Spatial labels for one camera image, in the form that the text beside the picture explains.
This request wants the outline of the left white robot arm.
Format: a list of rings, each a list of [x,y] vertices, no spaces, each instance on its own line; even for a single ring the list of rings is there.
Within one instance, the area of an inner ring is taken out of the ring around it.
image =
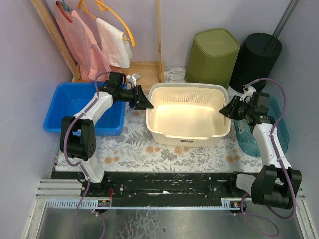
[[[138,73],[126,75],[120,72],[98,74],[108,75],[100,86],[94,81],[95,94],[87,105],[73,116],[62,119],[60,151],[69,166],[79,166],[84,174],[85,191],[104,189],[104,169],[95,156],[95,124],[100,117],[116,102],[128,102],[134,110],[152,109],[153,105],[143,93]]]

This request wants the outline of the white plastic basin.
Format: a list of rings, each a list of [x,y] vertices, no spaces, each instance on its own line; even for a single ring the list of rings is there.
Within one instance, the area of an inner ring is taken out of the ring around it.
[[[231,129],[231,120],[219,111],[229,102],[220,85],[158,83],[148,94],[146,127],[157,144],[213,147]]]

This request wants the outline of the large black plastic bin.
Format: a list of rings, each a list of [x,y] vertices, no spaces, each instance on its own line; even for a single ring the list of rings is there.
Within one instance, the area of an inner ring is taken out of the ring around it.
[[[281,51],[281,42],[269,34],[253,33],[247,36],[238,53],[230,87],[242,93],[243,85],[267,78]]]

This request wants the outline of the green mesh basket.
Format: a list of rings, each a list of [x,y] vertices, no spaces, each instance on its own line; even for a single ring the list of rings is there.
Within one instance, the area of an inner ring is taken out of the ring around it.
[[[240,44],[226,29],[197,33],[191,47],[185,81],[229,88]]]

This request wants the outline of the white towel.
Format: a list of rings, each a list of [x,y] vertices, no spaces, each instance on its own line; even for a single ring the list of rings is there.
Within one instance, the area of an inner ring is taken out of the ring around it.
[[[132,51],[128,41],[123,39],[124,33],[103,21],[96,19],[101,50],[111,66],[129,68]]]

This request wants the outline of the blue plastic tray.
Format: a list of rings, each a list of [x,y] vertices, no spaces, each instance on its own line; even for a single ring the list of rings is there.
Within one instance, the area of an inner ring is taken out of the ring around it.
[[[61,83],[55,89],[48,109],[44,130],[60,134],[62,119],[83,109],[96,93],[93,82]],[[95,124],[96,136],[118,136],[122,133],[125,103],[117,102]]]

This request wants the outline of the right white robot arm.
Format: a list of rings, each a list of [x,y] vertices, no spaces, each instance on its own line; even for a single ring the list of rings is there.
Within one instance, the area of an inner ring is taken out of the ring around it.
[[[238,173],[236,186],[248,193],[254,204],[295,209],[302,175],[291,167],[281,148],[276,122],[268,115],[269,98],[269,94],[247,87],[242,96],[234,96],[219,111],[227,118],[246,122],[262,159],[261,171],[255,176]]]

